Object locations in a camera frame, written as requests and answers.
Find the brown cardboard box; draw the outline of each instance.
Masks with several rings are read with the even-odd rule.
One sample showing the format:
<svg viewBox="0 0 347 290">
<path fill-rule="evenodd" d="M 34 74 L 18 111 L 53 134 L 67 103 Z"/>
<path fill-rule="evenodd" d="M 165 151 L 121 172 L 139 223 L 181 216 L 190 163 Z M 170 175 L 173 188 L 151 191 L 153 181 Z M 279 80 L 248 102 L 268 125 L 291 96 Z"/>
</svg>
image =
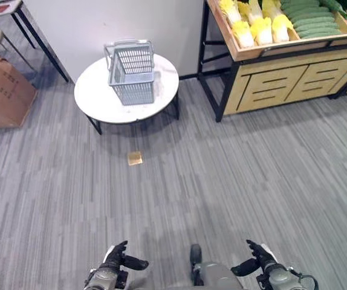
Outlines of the brown cardboard box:
<svg viewBox="0 0 347 290">
<path fill-rule="evenodd" d="M 0 57 L 0 128 L 22 126 L 36 94 L 36 88 Z"/>
</svg>

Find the gray plastic basket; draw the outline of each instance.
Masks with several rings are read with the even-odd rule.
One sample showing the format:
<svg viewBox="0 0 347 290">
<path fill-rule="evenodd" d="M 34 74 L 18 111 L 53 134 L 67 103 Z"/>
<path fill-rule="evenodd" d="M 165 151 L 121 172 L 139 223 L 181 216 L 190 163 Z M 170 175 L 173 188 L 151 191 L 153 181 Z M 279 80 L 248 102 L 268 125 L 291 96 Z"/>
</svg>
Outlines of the gray plastic basket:
<svg viewBox="0 0 347 290">
<path fill-rule="evenodd" d="M 123 40 L 105 45 L 109 86 L 124 106 L 154 102 L 154 52 L 148 40 Z"/>
</svg>

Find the wooden crate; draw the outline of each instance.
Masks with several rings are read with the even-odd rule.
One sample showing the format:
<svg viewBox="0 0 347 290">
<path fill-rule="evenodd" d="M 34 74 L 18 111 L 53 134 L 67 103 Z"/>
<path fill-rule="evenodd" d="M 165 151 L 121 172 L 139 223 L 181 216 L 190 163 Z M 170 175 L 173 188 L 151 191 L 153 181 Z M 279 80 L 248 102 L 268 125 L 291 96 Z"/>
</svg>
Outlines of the wooden crate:
<svg viewBox="0 0 347 290">
<path fill-rule="evenodd" d="M 338 12 L 334 13 L 335 20 L 339 25 L 342 35 L 318 37 L 312 39 L 300 39 L 294 30 L 289 30 L 290 40 L 284 43 L 273 43 L 270 45 L 255 46 L 252 48 L 241 49 L 234 37 L 232 30 L 227 23 L 220 7 L 219 0 L 207 0 L 210 10 L 213 13 L 216 23 L 221 30 L 223 38 L 234 61 L 255 59 L 260 56 L 270 56 L 274 54 L 290 53 L 293 51 L 304 51 L 314 48 L 325 48 L 347 44 L 347 22 Z"/>
<path fill-rule="evenodd" d="M 241 65 L 224 115 L 323 97 L 347 83 L 347 50 Z"/>
</svg>

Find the round white table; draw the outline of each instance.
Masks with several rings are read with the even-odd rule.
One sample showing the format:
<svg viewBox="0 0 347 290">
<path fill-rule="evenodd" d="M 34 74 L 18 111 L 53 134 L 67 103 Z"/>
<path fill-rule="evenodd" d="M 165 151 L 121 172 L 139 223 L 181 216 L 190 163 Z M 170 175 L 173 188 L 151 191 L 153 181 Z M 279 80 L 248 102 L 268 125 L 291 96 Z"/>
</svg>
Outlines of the round white table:
<svg viewBox="0 0 347 290">
<path fill-rule="evenodd" d="M 108 85 L 109 71 L 106 59 L 90 65 L 78 78 L 74 88 L 77 106 L 88 117 L 101 135 L 101 122 L 128 124 L 145 120 L 173 103 L 179 119 L 179 75 L 167 59 L 154 54 L 155 81 L 152 104 L 123 106 L 114 90 Z"/>
</svg>

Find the wooden drawer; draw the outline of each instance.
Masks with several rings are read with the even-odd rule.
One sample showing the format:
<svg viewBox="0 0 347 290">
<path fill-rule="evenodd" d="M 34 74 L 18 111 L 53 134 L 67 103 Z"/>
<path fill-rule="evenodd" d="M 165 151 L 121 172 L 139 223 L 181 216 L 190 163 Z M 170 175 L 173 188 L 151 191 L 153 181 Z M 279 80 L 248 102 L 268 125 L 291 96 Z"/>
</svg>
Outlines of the wooden drawer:
<svg viewBox="0 0 347 290">
<path fill-rule="evenodd" d="M 295 102 L 335 94 L 347 82 L 347 59 L 309 65 L 285 100 Z"/>
<path fill-rule="evenodd" d="M 253 74 L 244 90 L 238 112 L 281 105 L 308 65 Z"/>
</svg>

